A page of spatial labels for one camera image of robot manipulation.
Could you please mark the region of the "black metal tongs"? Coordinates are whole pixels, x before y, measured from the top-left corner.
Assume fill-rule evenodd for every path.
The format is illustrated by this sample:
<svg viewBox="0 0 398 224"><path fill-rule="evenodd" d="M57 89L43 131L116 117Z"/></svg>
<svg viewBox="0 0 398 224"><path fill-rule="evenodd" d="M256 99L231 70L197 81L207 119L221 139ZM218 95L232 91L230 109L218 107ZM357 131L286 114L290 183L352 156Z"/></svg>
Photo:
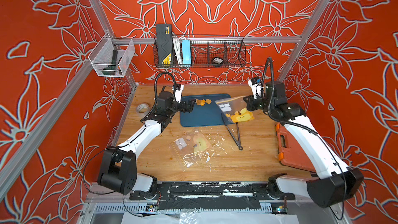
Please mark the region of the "black metal tongs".
<svg viewBox="0 0 398 224"><path fill-rule="evenodd" d="M240 137L240 129L238 123L233 123L229 120L227 120L227 117L224 115L221 115L222 122L224 126L226 127L228 133L230 134L231 138L235 142L236 146L238 147L239 150L243 150L243 147L241 145L241 137Z"/></svg>

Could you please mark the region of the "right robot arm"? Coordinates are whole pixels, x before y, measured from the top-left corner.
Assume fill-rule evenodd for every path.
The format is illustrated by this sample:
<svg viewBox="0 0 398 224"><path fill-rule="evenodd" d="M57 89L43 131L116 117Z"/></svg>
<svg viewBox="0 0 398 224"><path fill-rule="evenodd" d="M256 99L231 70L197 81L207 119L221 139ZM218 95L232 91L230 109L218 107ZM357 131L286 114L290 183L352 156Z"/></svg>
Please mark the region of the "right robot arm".
<svg viewBox="0 0 398 224"><path fill-rule="evenodd" d="M286 128L314 166L316 179L277 174L268 179L267 193L279 199L286 194L310 198L319 207L327 208L344 204L355 196L364 176L358 169L351 169L319 135L310 118L297 103L289 103L286 87L274 80L273 60L268 57L264 66L271 72L270 82L255 77L248 84L252 96L244 97L249 111L261 110L270 119Z"/></svg>

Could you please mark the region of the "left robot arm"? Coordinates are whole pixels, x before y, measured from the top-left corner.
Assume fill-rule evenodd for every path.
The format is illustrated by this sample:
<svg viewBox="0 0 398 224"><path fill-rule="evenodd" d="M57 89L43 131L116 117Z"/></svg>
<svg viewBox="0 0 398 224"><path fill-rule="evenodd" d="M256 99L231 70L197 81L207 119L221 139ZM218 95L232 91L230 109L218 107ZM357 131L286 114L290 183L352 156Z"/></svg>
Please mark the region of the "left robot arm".
<svg viewBox="0 0 398 224"><path fill-rule="evenodd" d="M173 91L158 92L157 83L161 76L169 76ZM154 82L154 104L142 119L143 126L125 142L105 148L97 183L111 191L127 195L133 191L156 194L156 178L138 173L137 159L150 142L158 137L172 122L176 113L190 113L195 101L182 101L183 85L176 82L170 72L159 73Z"/></svg>

